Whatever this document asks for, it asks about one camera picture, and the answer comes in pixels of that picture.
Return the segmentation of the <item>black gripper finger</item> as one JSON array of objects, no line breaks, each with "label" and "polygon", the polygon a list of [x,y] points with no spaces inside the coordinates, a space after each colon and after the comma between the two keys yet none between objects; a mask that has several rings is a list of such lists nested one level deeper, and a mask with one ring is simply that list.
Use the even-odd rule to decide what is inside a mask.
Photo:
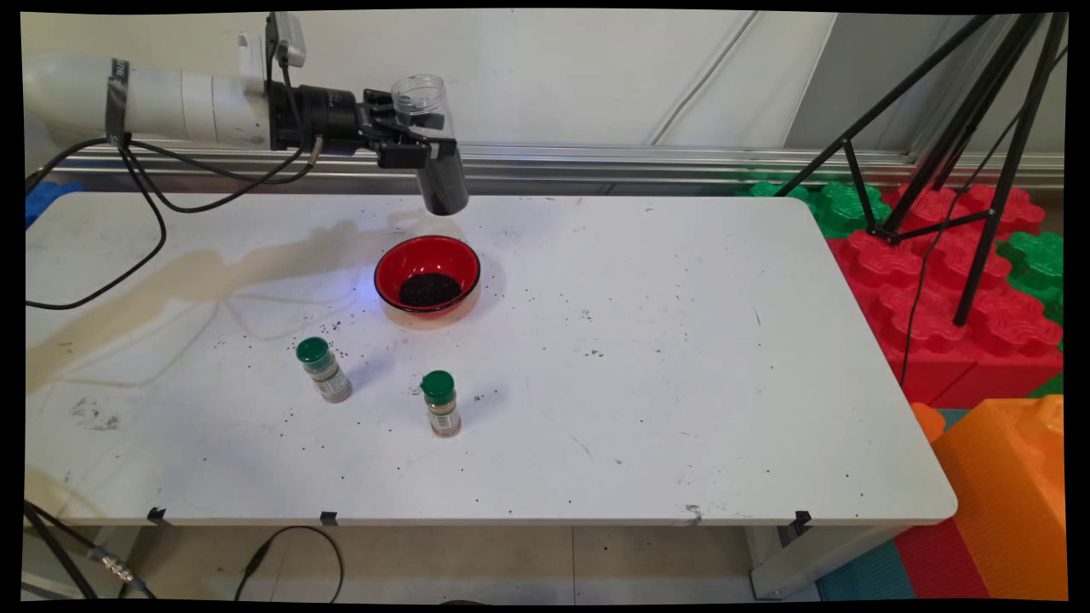
[{"label": "black gripper finger", "polygon": [[417,135],[409,129],[367,129],[367,148],[382,169],[424,169],[428,160],[452,157],[458,142],[450,137]]},{"label": "black gripper finger", "polygon": [[446,100],[436,94],[366,89],[364,105],[371,116],[384,117],[407,129],[446,129]]}]

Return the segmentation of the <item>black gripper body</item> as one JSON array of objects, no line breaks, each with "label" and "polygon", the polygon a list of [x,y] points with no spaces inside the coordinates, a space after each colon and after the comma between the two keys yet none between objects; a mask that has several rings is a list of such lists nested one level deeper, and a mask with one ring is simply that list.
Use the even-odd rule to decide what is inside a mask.
[{"label": "black gripper body", "polygon": [[271,82],[268,105],[270,151],[310,154],[322,140],[324,154],[352,156],[374,151],[377,143],[364,120],[362,103],[352,92]]}]

